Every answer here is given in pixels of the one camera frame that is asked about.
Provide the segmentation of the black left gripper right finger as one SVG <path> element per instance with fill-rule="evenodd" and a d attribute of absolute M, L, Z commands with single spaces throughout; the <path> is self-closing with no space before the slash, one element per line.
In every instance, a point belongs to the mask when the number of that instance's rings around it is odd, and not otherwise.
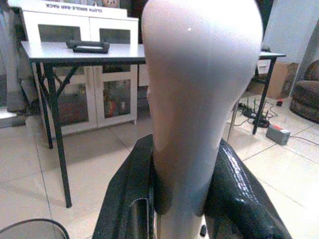
<path fill-rule="evenodd" d="M 211 239 L 291 238 L 261 183 L 223 139 L 204 215 Z"/>

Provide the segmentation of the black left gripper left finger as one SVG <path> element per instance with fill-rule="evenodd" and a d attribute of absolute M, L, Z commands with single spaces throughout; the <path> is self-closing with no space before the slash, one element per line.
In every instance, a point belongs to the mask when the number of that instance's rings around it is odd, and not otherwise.
<path fill-rule="evenodd" d="M 94 229 L 95 239 L 154 238 L 153 136 L 139 139 L 112 177 Z"/>

